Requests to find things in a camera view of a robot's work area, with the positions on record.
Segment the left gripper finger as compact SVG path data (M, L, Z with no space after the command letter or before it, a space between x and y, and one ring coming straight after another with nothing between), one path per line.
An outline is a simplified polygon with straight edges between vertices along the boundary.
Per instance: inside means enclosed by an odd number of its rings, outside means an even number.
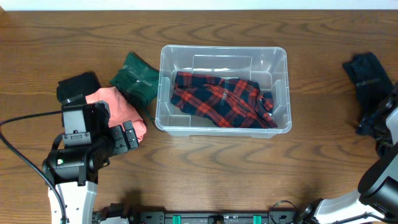
M124 132L126 134L126 144L129 150L137 149L139 147L139 141L136 136L136 132L132 121L123 122Z
M121 125L113 126L110 128L110 133L114 139L114 149L111 153L112 156L117 156L119 154L124 154L128 152L125 132Z

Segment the salmon pink garment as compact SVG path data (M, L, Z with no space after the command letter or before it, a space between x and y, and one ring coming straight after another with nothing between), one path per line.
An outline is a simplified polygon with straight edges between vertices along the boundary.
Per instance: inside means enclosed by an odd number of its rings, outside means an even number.
M105 101L109 105L110 119L109 126L122 125L125 121L131 121L139 142L144 139L147 127L143 118L137 110L130 105L125 97L116 87L100 88L96 92L85 96L87 103Z

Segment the dark navy garment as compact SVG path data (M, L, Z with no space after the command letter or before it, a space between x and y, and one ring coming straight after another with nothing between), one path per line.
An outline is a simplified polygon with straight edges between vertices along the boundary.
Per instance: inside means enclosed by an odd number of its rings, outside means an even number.
M380 61L372 52L357 54L343 69L355 87L356 99L367 113L373 110L394 89Z

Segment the red navy plaid shirt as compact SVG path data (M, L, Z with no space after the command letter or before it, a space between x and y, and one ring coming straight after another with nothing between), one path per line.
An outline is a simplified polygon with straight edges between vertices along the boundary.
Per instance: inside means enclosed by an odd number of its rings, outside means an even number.
M272 93L257 82L177 72L171 104L220 128L276 128Z

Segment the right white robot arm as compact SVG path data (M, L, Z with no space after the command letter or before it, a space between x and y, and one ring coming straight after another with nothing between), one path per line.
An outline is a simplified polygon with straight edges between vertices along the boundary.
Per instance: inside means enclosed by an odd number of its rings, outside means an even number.
M384 128L387 148L365 172L358 188L334 199L320 199L297 217L299 223L397 223L397 85L373 113L373 128Z

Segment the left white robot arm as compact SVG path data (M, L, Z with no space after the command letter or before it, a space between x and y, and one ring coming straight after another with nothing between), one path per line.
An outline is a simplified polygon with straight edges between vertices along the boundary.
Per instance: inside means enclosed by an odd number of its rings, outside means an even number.
M110 157L139 147L132 122L110 127L110 116L105 101L62 107L64 132L42 165L51 183L52 223L99 222L93 217L99 170L110 164Z

